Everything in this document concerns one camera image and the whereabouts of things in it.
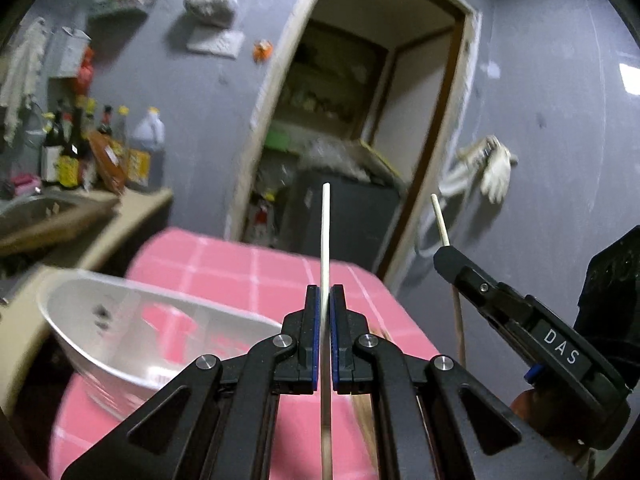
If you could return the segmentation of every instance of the white towel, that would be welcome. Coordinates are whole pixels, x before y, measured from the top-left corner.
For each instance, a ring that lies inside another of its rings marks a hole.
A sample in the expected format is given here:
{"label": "white towel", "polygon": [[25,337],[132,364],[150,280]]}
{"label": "white towel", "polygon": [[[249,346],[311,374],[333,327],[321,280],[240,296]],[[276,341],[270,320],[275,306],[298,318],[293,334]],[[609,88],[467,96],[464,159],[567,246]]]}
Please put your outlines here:
{"label": "white towel", "polygon": [[6,108],[4,140],[12,145],[24,106],[31,109],[36,85],[42,69],[48,30],[44,18],[37,18],[24,33],[22,43],[12,53],[9,71],[0,89],[0,107]]}

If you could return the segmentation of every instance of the white stick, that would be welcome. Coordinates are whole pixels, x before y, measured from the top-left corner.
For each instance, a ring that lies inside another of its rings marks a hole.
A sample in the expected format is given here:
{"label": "white stick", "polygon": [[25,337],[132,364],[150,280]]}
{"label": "white stick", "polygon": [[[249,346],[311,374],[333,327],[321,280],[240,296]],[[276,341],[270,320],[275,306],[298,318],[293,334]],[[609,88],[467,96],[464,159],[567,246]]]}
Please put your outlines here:
{"label": "white stick", "polygon": [[322,225],[320,245],[320,453],[322,480],[332,480],[331,448],[331,349],[329,347],[329,222],[331,185],[322,185]]}
{"label": "white stick", "polygon": [[[449,235],[447,235],[447,227],[444,225],[440,202],[438,202],[438,196],[436,194],[431,195],[431,203],[433,204],[433,212],[436,215],[436,223],[438,225],[438,232],[440,233],[440,240],[444,246],[448,246]],[[465,327],[462,321],[460,293],[453,285],[451,285],[451,292],[453,294],[453,319],[456,325],[456,338],[458,340],[458,362],[466,368]]]}

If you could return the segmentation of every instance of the pink checkered tablecloth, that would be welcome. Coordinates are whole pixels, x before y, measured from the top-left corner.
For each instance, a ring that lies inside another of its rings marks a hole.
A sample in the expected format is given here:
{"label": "pink checkered tablecloth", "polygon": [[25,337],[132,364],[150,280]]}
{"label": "pink checkered tablecloth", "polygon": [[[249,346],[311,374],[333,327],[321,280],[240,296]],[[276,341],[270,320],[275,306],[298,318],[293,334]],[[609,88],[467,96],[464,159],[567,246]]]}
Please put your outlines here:
{"label": "pink checkered tablecloth", "polygon": [[[176,228],[150,240],[130,266],[128,278],[192,294],[282,322],[304,307],[306,286],[320,283],[314,258],[225,242]],[[332,262],[331,282],[344,285],[348,308],[385,330],[407,354],[430,359],[438,352],[376,276]],[[77,374],[62,400],[50,442],[50,477],[111,431],[116,418],[98,407]],[[349,396],[332,402],[334,478],[377,478]],[[320,474],[319,395],[281,396],[271,457],[271,480],[315,480]]]}

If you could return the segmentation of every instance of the work glove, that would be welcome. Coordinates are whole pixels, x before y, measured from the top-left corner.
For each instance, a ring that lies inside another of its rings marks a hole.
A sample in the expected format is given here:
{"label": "work glove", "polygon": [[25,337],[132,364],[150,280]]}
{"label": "work glove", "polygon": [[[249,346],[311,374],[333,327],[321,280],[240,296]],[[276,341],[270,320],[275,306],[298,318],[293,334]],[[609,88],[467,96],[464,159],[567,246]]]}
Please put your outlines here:
{"label": "work glove", "polygon": [[500,144],[495,136],[484,137],[456,153],[456,165],[438,184],[441,198],[450,198],[470,189],[476,174],[485,165],[487,155]]}
{"label": "work glove", "polygon": [[511,155],[506,146],[498,142],[493,148],[482,175],[480,191],[492,204],[499,204],[504,200],[509,189],[511,178],[511,164],[517,162],[517,157]]}

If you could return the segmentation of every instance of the yellow label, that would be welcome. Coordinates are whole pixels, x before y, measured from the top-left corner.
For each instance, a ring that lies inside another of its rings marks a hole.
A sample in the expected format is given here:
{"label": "yellow label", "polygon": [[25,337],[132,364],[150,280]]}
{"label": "yellow label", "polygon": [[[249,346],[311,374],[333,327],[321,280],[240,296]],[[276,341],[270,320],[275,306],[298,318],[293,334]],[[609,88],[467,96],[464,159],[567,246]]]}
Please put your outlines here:
{"label": "yellow label", "polygon": [[127,166],[127,177],[130,181],[148,186],[149,168],[151,167],[151,155],[140,150],[129,150],[129,164]]}
{"label": "yellow label", "polygon": [[58,160],[58,178],[62,187],[78,187],[78,175],[80,173],[80,161],[68,155],[61,156]]}
{"label": "yellow label", "polygon": [[113,150],[113,153],[115,153],[119,159],[122,159],[122,157],[124,156],[123,145],[114,139],[109,139],[109,144],[111,145],[111,149]]}

